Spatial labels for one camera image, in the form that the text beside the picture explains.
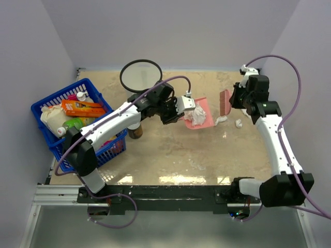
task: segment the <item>pink dustpan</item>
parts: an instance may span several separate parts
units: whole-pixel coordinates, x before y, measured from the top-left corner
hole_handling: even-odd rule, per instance
[[[213,127],[214,121],[213,121],[213,117],[212,117],[212,114],[209,109],[207,98],[205,98],[205,97],[198,98],[198,99],[195,99],[194,101],[195,101],[196,105],[199,104],[201,106],[201,108],[206,112],[206,120],[202,125],[196,125],[196,126],[192,126],[192,121],[184,120],[186,127],[189,129],[200,129],[200,128]]]

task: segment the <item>bottle cap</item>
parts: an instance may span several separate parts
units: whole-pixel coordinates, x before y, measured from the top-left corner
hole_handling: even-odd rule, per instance
[[[64,127],[60,127],[57,129],[57,133],[59,136],[63,136],[67,133],[67,130]]]
[[[81,102],[84,102],[85,100],[86,100],[86,95],[87,94],[87,92],[78,92],[77,93],[77,99],[78,99],[78,101],[81,101]]]

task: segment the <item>white wall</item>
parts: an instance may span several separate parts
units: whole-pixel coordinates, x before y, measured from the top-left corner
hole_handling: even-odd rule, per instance
[[[273,49],[297,65],[302,76],[302,98],[285,125],[305,172],[313,173],[312,198],[331,212],[331,4],[329,0],[301,0]],[[284,114],[293,106],[297,80],[285,62],[270,58],[263,67],[270,78],[271,98]],[[331,221],[309,216],[317,247],[330,247]]]
[[[299,0],[42,2],[78,67],[237,69],[271,52]]]
[[[19,246],[36,185],[52,160],[30,106],[73,76],[41,1],[0,1],[0,247]]]

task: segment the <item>black rim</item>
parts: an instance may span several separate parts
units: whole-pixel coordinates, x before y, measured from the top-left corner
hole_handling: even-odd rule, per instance
[[[160,71],[160,79],[159,79],[159,81],[162,80],[162,70],[161,70],[160,66],[159,66],[157,63],[155,63],[154,61],[151,61],[151,60],[149,60],[149,59],[137,59],[137,60],[131,61],[131,62],[128,63],[126,66],[124,66],[123,69],[121,70],[121,72],[120,72],[120,74],[119,74],[119,81],[121,82],[122,86],[123,86],[126,90],[128,90],[128,91],[130,91],[130,92],[133,92],[133,93],[141,93],[141,92],[144,92],[146,89],[145,89],[145,90],[134,90],[134,89],[130,89],[128,86],[126,86],[126,85],[123,83],[123,81],[122,81],[122,74],[123,74],[123,72],[125,71],[126,68],[128,68],[128,67],[131,66],[132,64],[139,63],[139,62],[146,62],[146,63],[150,63],[150,64],[153,64],[154,66],[156,66],[156,67],[159,69],[159,71]]]

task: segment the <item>blue plastic basket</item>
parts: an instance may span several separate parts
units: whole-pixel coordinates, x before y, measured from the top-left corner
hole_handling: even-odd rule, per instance
[[[55,158],[59,161],[62,157],[62,144],[65,140],[64,138],[57,138],[40,120],[41,116],[41,108],[43,106],[53,106],[60,104],[63,99],[68,99],[68,95],[76,94],[78,92],[87,92],[88,96],[94,101],[103,107],[106,111],[106,114],[101,116],[100,118],[96,119],[98,121],[102,117],[108,115],[109,113],[113,112],[112,108],[107,104],[107,102],[102,97],[102,94],[98,92],[96,87],[92,84],[89,79],[82,79],[76,83],[69,85],[68,87],[59,90],[58,92],[46,97],[39,102],[36,102],[31,106],[31,110],[38,122],[38,128],[42,131],[45,140],[49,149],[53,152]],[[105,146],[101,147],[97,152],[97,160],[98,160],[98,167],[102,166],[112,158],[116,157],[118,154],[126,150],[125,144],[125,135],[127,134],[127,130],[123,130],[118,133],[116,136],[117,138],[114,139],[112,142],[106,144]],[[73,171],[74,169],[68,163],[67,160],[64,160],[61,163],[61,169],[64,172]]]

